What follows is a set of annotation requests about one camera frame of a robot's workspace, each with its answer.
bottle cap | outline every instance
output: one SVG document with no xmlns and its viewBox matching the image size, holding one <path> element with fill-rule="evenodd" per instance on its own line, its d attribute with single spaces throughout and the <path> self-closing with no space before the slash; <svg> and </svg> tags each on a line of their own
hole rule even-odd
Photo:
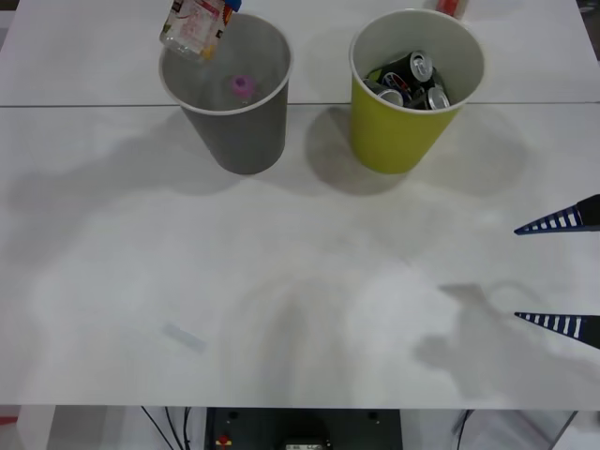
<svg viewBox="0 0 600 450">
<path fill-rule="evenodd" d="M 242 0 L 225 0 L 225 5 L 237 12 L 242 6 Z"/>
</svg>

trash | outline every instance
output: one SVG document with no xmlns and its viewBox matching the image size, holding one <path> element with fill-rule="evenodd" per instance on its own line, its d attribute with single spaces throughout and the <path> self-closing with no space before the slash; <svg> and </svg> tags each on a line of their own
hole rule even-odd
<svg viewBox="0 0 600 450">
<path fill-rule="evenodd" d="M 241 0 L 173 0 L 160 41 L 187 59 L 211 59 Z"/>
<path fill-rule="evenodd" d="M 461 0 L 440 0 L 436 10 L 448 14 L 449 16 L 456 17 L 460 1 Z"/>
<path fill-rule="evenodd" d="M 377 97 L 382 98 L 385 101 L 389 101 L 390 103 L 392 103 L 396 106 L 404 106 L 404 97 L 396 89 L 386 87 L 383 84 L 379 84 L 378 82 L 373 82 L 372 80 L 369 80 L 369 79 L 364 79 L 363 83 Z"/>
<path fill-rule="evenodd" d="M 399 92 L 403 98 L 402 104 L 390 101 L 376 92 L 376 95 L 397 106 L 434 111 L 449 108 L 451 105 L 440 73 L 433 66 L 431 57 L 422 51 L 410 52 L 396 61 L 372 70 L 367 75 L 367 81 Z"/>
</svg>

can lid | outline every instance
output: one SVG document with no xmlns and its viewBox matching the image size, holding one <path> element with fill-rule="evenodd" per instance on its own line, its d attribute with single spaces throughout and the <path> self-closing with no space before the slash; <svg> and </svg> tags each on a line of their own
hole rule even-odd
<svg viewBox="0 0 600 450">
<path fill-rule="evenodd" d="M 242 0 L 225 0 L 225 5 L 237 12 L 242 6 Z"/>
<path fill-rule="evenodd" d="M 425 52 L 411 53 L 411 72 L 419 82 L 431 80 L 433 75 L 433 60 Z"/>
<path fill-rule="evenodd" d="M 431 110 L 450 108 L 450 100 L 440 86 L 432 87 L 427 91 L 427 103 Z"/>
<path fill-rule="evenodd" d="M 395 89 L 387 89 L 378 95 L 379 98 L 396 106 L 404 106 L 404 97 Z"/>
</svg>

plastic bottle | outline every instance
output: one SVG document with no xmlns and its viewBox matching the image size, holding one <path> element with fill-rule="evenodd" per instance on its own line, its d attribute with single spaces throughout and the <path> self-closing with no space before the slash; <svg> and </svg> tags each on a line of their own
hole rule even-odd
<svg viewBox="0 0 600 450">
<path fill-rule="evenodd" d="M 211 59 L 242 0 L 173 0 L 160 41 L 187 59 Z"/>
</svg>

table surface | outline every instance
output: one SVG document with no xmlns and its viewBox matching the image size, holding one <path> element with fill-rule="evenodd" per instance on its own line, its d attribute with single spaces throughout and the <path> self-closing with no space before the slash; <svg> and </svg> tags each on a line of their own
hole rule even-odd
<svg viewBox="0 0 600 450">
<path fill-rule="evenodd" d="M 348 107 L 222 171 L 176 107 L 0 109 L 0 404 L 600 409 L 600 105 L 469 105 L 409 174 Z"/>
<path fill-rule="evenodd" d="M 158 78 L 172 0 L 21 0 L 0 52 L 0 105 L 173 104 Z M 434 0 L 245 0 L 289 36 L 292 103 L 350 100 L 348 49 L 369 20 Z M 600 101 L 575 0 L 472 0 L 464 22 L 487 54 L 473 102 Z"/>
</svg>

